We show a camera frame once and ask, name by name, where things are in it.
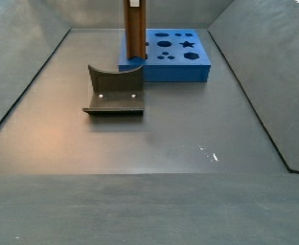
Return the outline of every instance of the gray floor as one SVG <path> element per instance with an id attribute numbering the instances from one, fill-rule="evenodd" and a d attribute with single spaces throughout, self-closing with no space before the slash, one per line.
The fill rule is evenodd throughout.
<path id="1" fill-rule="evenodd" d="M 299 176 L 0 176 L 4 244 L 299 244 Z"/>
<path id="2" fill-rule="evenodd" d="M 285 173 L 225 59 L 205 83 L 147 83 L 144 117 L 90 118 L 88 63 L 115 70 L 122 32 L 74 30 L 0 128 L 0 174 Z"/>

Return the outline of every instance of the dark gray bracket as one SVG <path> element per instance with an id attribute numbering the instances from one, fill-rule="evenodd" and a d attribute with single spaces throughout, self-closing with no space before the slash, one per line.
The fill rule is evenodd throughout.
<path id="1" fill-rule="evenodd" d="M 107 73 L 88 66 L 94 98 L 88 114 L 143 114 L 143 67 L 123 73 Z"/>

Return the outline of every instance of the shape-shaped hole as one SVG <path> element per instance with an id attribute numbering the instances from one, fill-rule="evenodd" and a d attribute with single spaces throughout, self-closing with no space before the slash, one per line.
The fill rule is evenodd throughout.
<path id="1" fill-rule="evenodd" d="M 169 36 L 169 33 L 157 33 L 155 36 L 165 37 Z"/>
<path id="2" fill-rule="evenodd" d="M 197 53 L 189 52 L 189 53 L 185 53 L 185 58 L 195 60 L 195 59 L 199 59 L 199 55 Z"/>
<path id="3" fill-rule="evenodd" d="M 173 43 L 169 42 L 169 41 L 161 41 L 161 42 L 158 43 L 158 45 L 159 45 L 161 47 L 167 48 L 167 47 L 170 47 L 170 46 L 173 45 Z"/>
<path id="4" fill-rule="evenodd" d="M 194 48 L 195 47 L 195 43 L 194 42 L 190 42 L 190 41 L 186 41 L 186 42 L 182 42 L 181 43 L 183 45 L 183 48 Z"/>

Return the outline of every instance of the star-shaped hole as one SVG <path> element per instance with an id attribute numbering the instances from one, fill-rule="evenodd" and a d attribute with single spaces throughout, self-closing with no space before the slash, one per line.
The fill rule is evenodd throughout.
<path id="1" fill-rule="evenodd" d="M 195 43 L 193 43 L 190 41 L 182 42 L 181 44 L 183 45 L 183 48 L 187 48 L 187 47 L 194 48 L 195 47 Z"/>

